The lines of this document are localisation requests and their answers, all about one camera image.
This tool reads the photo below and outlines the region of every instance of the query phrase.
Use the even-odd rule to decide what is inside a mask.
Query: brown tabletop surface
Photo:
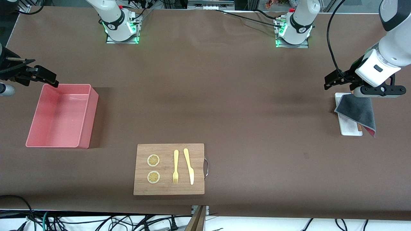
[[[93,8],[20,15],[8,48],[60,83],[91,84],[99,102],[90,149],[26,148],[42,84],[12,83],[0,98],[0,194],[48,210],[410,219],[411,93],[373,100],[376,138],[342,136],[333,95],[348,85],[323,88],[329,17],[316,18],[309,49],[285,49],[270,26],[217,11],[154,10],[138,45],[105,44]],[[385,34],[376,14],[337,15],[330,33],[343,70]],[[411,88],[410,75],[397,84]],[[205,194],[133,196],[138,143],[204,143]]]

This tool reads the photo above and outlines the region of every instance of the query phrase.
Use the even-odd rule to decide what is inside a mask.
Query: yellow plastic knife
[[[190,174],[190,184],[194,184],[194,169],[190,165],[190,155],[188,153],[188,149],[184,148],[184,156],[185,160],[187,161],[187,166],[188,166],[188,173]]]

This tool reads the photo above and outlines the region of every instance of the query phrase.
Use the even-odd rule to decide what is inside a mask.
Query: gray towel
[[[371,98],[359,98],[353,94],[343,95],[334,112],[361,124],[370,135],[375,137],[376,126]]]

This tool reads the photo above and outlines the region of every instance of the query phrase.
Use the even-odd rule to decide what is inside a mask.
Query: metal handle
[[[204,179],[206,179],[206,177],[208,176],[208,160],[206,156],[204,156],[204,161],[207,163],[207,172],[205,173],[205,176],[204,176]]]

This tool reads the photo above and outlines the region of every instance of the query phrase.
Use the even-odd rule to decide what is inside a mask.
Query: white tray
[[[351,93],[336,93],[335,104],[338,106],[343,95]],[[362,136],[363,132],[358,130],[358,125],[354,120],[349,119],[344,115],[338,114],[339,129],[343,136]]]

